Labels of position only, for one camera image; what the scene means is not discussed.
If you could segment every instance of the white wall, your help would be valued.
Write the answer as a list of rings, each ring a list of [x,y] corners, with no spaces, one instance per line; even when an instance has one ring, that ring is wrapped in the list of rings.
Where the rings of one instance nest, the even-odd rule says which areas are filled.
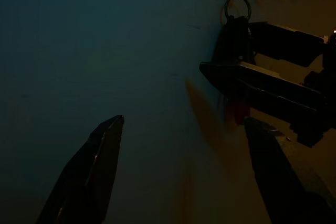
[[[116,114],[125,126],[107,223],[177,222],[187,160],[195,223],[235,219],[225,216],[232,185],[202,140],[184,84],[189,77],[215,104],[198,64],[211,57],[224,0],[0,1],[3,223],[34,222],[67,160]],[[320,34],[336,27],[334,0],[251,2],[252,20]],[[250,214],[267,221],[260,212]]]

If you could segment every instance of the keychain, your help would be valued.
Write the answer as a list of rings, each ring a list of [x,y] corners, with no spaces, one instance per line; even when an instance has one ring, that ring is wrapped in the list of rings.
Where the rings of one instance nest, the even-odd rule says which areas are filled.
[[[250,46],[250,31],[248,21],[251,18],[251,5],[248,0],[243,0],[247,5],[247,16],[235,18],[228,14],[228,5],[232,0],[227,0],[224,5],[226,24],[221,29],[212,62],[237,63],[245,61],[255,65],[254,53]]]

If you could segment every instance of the blue wall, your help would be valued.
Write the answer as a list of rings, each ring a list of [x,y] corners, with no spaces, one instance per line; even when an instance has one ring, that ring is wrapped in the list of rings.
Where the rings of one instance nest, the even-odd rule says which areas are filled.
[[[123,114],[108,222],[172,223],[186,142],[201,141],[184,80],[215,102],[198,64],[223,0],[0,4],[1,222],[34,222],[89,133]]]

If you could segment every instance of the key fob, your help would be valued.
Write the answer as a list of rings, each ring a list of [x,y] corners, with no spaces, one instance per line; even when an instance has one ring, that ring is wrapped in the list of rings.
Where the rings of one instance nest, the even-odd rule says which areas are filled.
[[[212,62],[233,64],[245,61],[255,65],[250,38],[248,19],[229,16],[219,33]]]

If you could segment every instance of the key ring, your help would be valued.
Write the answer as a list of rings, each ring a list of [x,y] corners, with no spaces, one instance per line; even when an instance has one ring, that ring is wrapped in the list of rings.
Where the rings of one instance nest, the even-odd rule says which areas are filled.
[[[225,5],[224,5],[224,12],[225,12],[225,17],[226,17],[226,19],[229,19],[229,14],[228,14],[227,7],[228,7],[228,4],[230,3],[230,1],[231,1],[231,0],[227,0],[227,1],[225,2]],[[251,5],[250,5],[250,3],[249,3],[248,0],[243,0],[243,1],[244,1],[245,4],[247,5],[247,10],[248,10],[247,19],[250,20],[250,18],[251,18],[251,13],[252,13],[252,11],[251,11]]]

